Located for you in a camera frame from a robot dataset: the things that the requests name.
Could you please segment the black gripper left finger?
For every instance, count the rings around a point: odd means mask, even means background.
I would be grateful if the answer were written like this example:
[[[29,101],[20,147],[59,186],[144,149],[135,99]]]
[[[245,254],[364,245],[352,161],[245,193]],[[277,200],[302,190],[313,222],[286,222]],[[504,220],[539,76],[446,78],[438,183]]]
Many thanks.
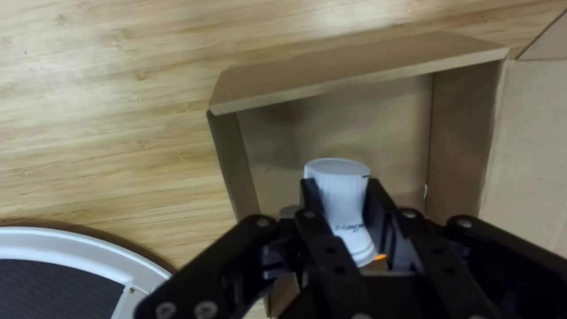
[[[355,261],[325,218],[314,179],[302,181],[302,197],[304,204],[295,215],[302,289],[281,319],[378,319]]]

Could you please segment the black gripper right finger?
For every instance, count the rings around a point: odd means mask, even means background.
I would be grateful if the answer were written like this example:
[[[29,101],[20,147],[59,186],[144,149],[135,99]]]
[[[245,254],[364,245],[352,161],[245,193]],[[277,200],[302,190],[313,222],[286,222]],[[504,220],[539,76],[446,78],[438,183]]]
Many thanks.
[[[437,223],[368,188],[368,227],[407,319],[567,319],[567,259],[481,218]]]

